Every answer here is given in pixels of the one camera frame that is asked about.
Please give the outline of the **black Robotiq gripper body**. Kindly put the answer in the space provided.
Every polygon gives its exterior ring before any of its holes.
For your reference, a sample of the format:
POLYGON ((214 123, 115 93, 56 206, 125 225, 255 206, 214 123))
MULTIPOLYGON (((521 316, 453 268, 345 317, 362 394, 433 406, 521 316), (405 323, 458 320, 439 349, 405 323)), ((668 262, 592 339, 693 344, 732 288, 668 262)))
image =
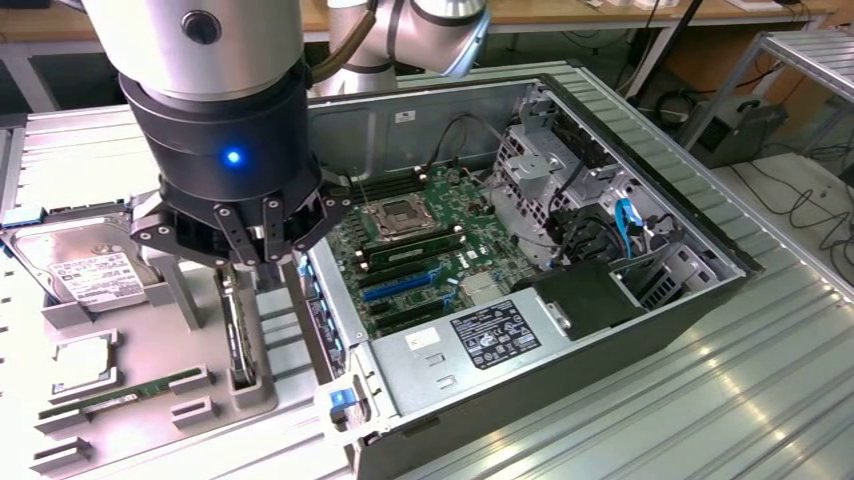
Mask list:
POLYGON ((177 208, 279 197, 302 206, 321 183, 309 145, 306 66, 265 90, 198 102, 157 95, 127 76, 121 86, 177 208))

